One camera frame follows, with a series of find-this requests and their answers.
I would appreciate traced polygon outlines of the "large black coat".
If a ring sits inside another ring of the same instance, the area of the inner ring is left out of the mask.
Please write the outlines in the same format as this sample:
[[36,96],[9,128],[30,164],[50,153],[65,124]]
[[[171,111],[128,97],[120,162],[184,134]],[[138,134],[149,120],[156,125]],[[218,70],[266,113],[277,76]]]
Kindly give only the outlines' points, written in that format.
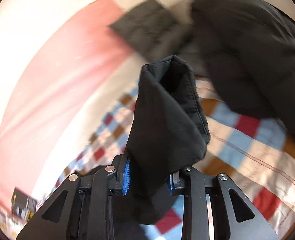
[[175,204],[169,175],[202,160],[210,139],[192,68],[175,55],[144,65],[125,148],[130,188],[112,199],[116,239],[145,239],[141,226],[157,223]]

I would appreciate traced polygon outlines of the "black puffer jacket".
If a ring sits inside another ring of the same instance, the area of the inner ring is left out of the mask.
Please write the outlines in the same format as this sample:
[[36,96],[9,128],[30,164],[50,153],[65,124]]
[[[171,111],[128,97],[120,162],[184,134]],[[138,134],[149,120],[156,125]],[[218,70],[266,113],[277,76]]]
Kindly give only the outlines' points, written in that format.
[[264,0],[192,0],[177,55],[236,113],[279,119],[295,139],[295,21]]

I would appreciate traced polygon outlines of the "black printed cardboard box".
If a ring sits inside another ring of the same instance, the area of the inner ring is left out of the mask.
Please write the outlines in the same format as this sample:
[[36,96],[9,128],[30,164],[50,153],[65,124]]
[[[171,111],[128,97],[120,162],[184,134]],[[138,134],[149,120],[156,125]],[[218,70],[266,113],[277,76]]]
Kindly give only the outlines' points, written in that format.
[[35,214],[38,202],[15,187],[11,199],[11,212],[24,221],[30,220]]

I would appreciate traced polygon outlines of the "grey quilted down jacket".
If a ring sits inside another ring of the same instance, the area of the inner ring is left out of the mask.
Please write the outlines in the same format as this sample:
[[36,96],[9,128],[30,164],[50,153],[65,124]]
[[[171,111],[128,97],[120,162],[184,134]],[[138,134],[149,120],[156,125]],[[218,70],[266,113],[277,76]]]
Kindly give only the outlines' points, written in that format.
[[177,53],[192,30],[157,0],[140,3],[109,27],[149,62]]

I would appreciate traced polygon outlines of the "checkered plaid bed quilt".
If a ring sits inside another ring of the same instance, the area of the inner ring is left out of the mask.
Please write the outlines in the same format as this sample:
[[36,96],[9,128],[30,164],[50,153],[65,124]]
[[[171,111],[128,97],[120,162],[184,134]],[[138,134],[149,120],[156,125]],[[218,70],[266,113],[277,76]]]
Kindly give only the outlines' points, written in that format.
[[[207,79],[198,78],[196,89],[211,133],[208,153],[196,168],[230,176],[285,239],[295,227],[294,140],[278,120],[232,112]],[[136,77],[106,81],[60,139],[46,144],[32,194],[44,200],[72,172],[111,163],[125,148],[137,94]]]

